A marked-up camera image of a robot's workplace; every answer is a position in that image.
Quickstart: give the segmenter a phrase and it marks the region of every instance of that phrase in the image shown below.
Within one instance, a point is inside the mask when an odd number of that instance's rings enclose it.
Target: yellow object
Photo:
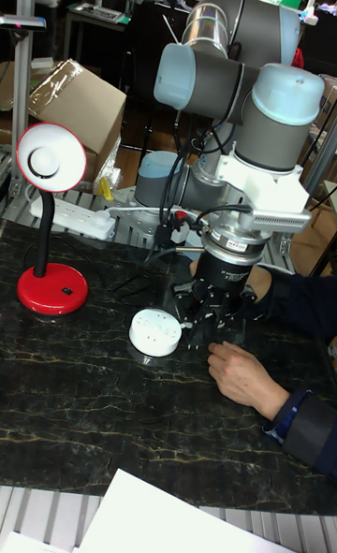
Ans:
[[[108,201],[113,200],[113,195],[111,193],[108,180],[105,177],[102,177],[102,179],[100,179],[99,181],[97,195],[103,196]]]

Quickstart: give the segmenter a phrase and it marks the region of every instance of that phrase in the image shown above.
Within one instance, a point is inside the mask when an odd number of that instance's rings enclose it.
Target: lamp shade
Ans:
[[[54,123],[34,124],[24,131],[17,160],[27,181],[50,192],[75,187],[86,167],[85,151],[76,135]]]

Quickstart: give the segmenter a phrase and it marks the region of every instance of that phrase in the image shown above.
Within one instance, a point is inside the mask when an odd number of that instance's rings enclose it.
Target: light blue joint cap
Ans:
[[[319,112],[324,81],[294,66],[262,66],[252,90],[256,107],[281,124],[301,126],[311,123]]]
[[[147,153],[141,161],[139,175],[145,179],[167,177],[176,158],[177,154],[174,152],[158,151]],[[178,172],[180,164],[177,165],[175,173]]]
[[[196,58],[192,48],[168,44],[163,50],[155,80],[155,99],[183,110],[191,99],[195,82]]]

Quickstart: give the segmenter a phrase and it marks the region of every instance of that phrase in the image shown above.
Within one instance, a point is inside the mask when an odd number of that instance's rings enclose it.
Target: red desk lamp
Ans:
[[[86,300],[88,284],[70,266],[48,262],[55,209],[52,192],[67,191],[77,185],[86,166],[85,151],[68,129],[41,123],[31,126],[20,137],[17,160],[23,176],[38,188],[43,203],[37,263],[20,277],[18,298],[35,313],[58,316],[74,312]]]

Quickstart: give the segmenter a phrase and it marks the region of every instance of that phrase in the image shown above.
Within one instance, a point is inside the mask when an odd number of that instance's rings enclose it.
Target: white paper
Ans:
[[[118,470],[79,553],[289,551]]]
[[[2,551],[3,553],[66,553],[63,549],[45,545],[45,543],[40,543],[17,532],[9,534]]]

